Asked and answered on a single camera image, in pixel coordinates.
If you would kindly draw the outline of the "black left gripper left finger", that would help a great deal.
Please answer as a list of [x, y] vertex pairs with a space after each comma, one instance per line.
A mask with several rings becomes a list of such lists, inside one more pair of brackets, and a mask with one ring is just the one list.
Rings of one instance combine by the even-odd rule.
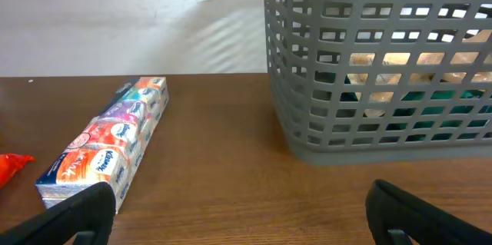
[[115, 195], [109, 184], [94, 184], [45, 212], [1, 234], [2, 244], [105, 245], [115, 218]]

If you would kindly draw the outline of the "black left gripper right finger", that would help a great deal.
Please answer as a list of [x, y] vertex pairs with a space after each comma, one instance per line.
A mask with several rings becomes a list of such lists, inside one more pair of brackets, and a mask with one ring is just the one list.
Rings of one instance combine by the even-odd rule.
[[377, 245], [491, 243], [491, 234], [385, 180], [375, 180], [365, 200]]

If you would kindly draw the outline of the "green coffee bag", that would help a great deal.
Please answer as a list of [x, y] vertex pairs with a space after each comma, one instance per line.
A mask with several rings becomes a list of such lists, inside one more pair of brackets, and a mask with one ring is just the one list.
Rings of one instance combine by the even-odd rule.
[[[390, 147], [396, 145], [489, 144], [491, 142], [491, 80], [473, 81], [484, 68], [412, 71], [408, 68], [353, 68], [316, 71], [307, 93], [307, 113], [292, 134], [316, 148]], [[457, 83], [443, 82], [444, 73], [465, 72]], [[376, 85], [378, 73], [401, 73], [396, 85]], [[411, 84], [410, 76], [432, 73], [430, 84]], [[368, 74], [368, 83], [350, 84], [348, 74]], [[369, 102], [377, 91], [394, 93], [389, 103]], [[364, 115], [381, 109], [381, 117]]]

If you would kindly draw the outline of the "beige noodle packet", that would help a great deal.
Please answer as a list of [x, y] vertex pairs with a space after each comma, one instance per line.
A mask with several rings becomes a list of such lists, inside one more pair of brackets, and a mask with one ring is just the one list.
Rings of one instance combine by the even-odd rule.
[[[464, 38], [463, 42], [486, 42], [491, 35], [491, 30], [477, 30], [476, 35]], [[470, 65], [477, 56], [478, 52], [458, 52], [452, 57], [450, 63], [452, 65]], [[405, 65], [411, 56], [410, 53], [390, 53], [384, 56], [383, 65]], [[443, 52], [436, 53], [421, 53], [417, 65], [439, 65], [444, 57]], [[350, 57], [351, 65], [368, 66], [373, 64], [375, 58], [374, 53], [353, 53]], [[443, 82], [457, 84], [466, 76], [465, 72], [448, 72], [443, 75]], [[416, 73], [410, 76], [411, 84], [430, 84], [434, 78], [432, 73]], [[368, 83], [368, 74], [348, 74], [348, 82], [355, 85], [363, 85]], [[401, 80], [401, 73], [378, 73], [375, 78], [376, 85], [396, 85]], [[479, 72], [477, 76], [472, 78], [473, 81], [485, 82], [491, 80], [491, 72]], [[377, 91], [370, 95], [369, 102], [389, 103], [394, 93], [391, 91]], [[364, 115], [369, 118], [381, 117], [385, 113], [381, 109], [368, 109]]]

